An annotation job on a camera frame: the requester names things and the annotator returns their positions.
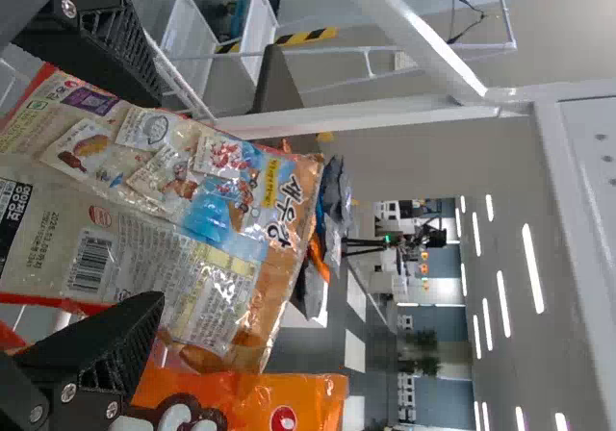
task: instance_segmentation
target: orange bag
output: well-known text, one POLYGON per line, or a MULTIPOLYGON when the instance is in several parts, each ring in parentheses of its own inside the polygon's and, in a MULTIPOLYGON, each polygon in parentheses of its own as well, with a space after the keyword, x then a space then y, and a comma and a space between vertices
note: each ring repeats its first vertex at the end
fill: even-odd
POLYGON ((173 431, 181 423, 185 430, 338 431, 347 388, 343 375, 196 375, 149 363, 128 418, 119 419, 173 431))

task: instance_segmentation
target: white wall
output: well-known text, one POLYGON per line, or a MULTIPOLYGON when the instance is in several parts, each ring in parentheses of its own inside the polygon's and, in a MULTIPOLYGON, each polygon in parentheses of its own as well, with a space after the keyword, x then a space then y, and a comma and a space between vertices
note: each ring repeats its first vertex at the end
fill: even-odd
POLYGON ((321 148, 346 159, 353 198, 445 198, 483 193, 515 166, 535 169, 528 117, 484 118, 336 133, 321 148))
POLYGON ((439 378, 449 380, 469 380, 473 379, 471 364, 452 364, 443 362, 438 374, 439 378))
POLYGON ((460 279, 429 279, 428 290, 424 290, 421 279, 411 281, 409 302, 419 304, 464 304, 460 279))

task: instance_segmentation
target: snack bag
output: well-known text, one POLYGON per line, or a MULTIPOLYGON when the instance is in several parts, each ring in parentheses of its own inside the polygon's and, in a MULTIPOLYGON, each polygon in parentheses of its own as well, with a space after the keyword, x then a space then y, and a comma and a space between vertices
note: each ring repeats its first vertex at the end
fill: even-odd
POLYGON ((181 423, 186 430, 338 431, 347 389, 343 375, 195 375, 148 364, 110 431, 175 431, 181 423))
MULTIPOLYGON (((0 152, 27 155, 32 169, 37 163, 53 167, 65 189, 96 193, 98 200, 89 200, 92 221, 111 221, 109 230, 99 231, 98 245, 124 250, 105 261, 102 271, 100 263, 93 265, 98 266, 93 276, 69 270, 82 251, 86 257, 92 253, 87 234, 77 238, 73 231, 57 239, 62 251, 56 263, 44 258, 49 255, 35 256, 39 267, 31 278, 19 282, 1 275, 5 300, 8 293, 45 293, 56 298, 53 304, 101 304, 127 292, 164 290, 165 339, 194 368, 264 368, 309 239, 321 159, 281 154, 194 120, 131 106, 50 65, 2 125, 0 152), (194 169, 199 145, 205 148, 199 156, 209 161, 200 165, 202 172, 194 169), (112 212, 119 207, 148 214, 142 217, 146 221, 112 212)), ((14 179, 17 168, 5 165, 1 171, 12 183, 23 183, 14 179)), ((32 173, 29 167, 18 174, 32 173)), ((54 212, 66 217, 80 205, 54 212)), ((45 202, 40 199, 33 208, 44 209, 45 202)), ((27 217, 35 214, 31 210, 25 210, 27 217)), ((82 234, 84 219, 74 219, 80 226, 74 230, 82 234)), ((32 221, 23 233, 30 244, 32 237, 48 233, 42 217, 32 221)), ((9 257, 4 272, 19 275, 30 271, 30 262, 17 260, 16 246, 30 255, 27 244, 9 244, 14 259, 9 257)), ((96 262, 104 259, 94 256, 96 262)))

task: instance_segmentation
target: white metal frame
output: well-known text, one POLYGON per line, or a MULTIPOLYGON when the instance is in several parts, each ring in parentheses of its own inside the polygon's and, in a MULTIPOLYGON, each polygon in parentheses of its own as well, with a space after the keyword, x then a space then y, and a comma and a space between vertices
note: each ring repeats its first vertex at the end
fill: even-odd
MULTIPOLYGON (((504 0, 500 1, 502 10, 505 31, 508 41, 504 43, 493 44, 472 44, 459 43, 449 46, 438 37, 438 35, 412 10, 406 5, 404 0, 354 0, 357 2, 366 13, 370 14, 378 25, 389 34, 399 46, 353 46, 353 47, 325 47, 316 49, 292 49, 284 50, 285 55, 318 55, 318 54, 361 54, 364 56, 367 69, 367 76, 352 78, 341 82, 328 84, 325 86, 315 87, 311 89, 301 89, 301 94, 323 91, 344 85, 353 85, 377 80, 385 77, 405 74, 422 74, 428 73, 436 77, 449 94, 454 96, 461 103, 477 103, 483 98, 483 94, 487 91, 480 81, 475 77, 473 72, 466 65, 467 62, 485 59, 500 54, 507 54, 517 49, 517 42, 513 35, 509 9, 504 0), (478 51, 479 55, 462 61, 452 50, 478 51), (394 70, 375 74, 372 71, 370 62, 370 53, 373 51, 406 51, 411 53, 411 57, 417 64, 414 67, 407 69, 394 70)), ((214 52, 191 57, 171 57, 170 60, 174 63, 183 61, 227 59, 245 62, 245 58, 261 57, 265 54, 265 45, 263 48, 250 51, 245 48, 244 38, 241 39, 240 52, 226 53, 217 55, 214 52)), ((254 72, 255 67, 251 67, 251 76, 253 83, 256 86, 258 72, 254 72)))
POLYGON ((0 59, 0 66, 4 67, 12 75, 12 78, 10 79, 9 84, 7 85, 7 87, 4 89, 4 91, 0 95, 0 108, 1 108, 4 105, 5 101, 7 100, 7 97, 9 96, 9 93, 13 89, 14 85, 17 82, 21 82, 24 85, 28 85, 30 83, 30 79, 27 76, 25 76, 23 73, 21 73, 19 70, 14 68, 12 65, 7 63, 4 59, 0 59))

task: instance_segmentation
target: gray floor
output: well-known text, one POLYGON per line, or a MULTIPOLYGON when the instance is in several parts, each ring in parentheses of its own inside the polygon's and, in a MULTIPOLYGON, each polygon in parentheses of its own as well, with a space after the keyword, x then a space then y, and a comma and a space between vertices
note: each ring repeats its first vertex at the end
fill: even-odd
MULTIPOLYGON (((327 328, 282 328, 266 371, 276 373, 341 373, 349 395, 365 397, 364 423, 398 422, 398 355, 396 335, 370 301, 364 322, 347 304, 347 263, 342 278, 332 278, 327 301, 327 328), (366 345, 366 372, 345 367, 347 329, 366 345)), ((379 303, 384 310, 384 303, 379 303)))

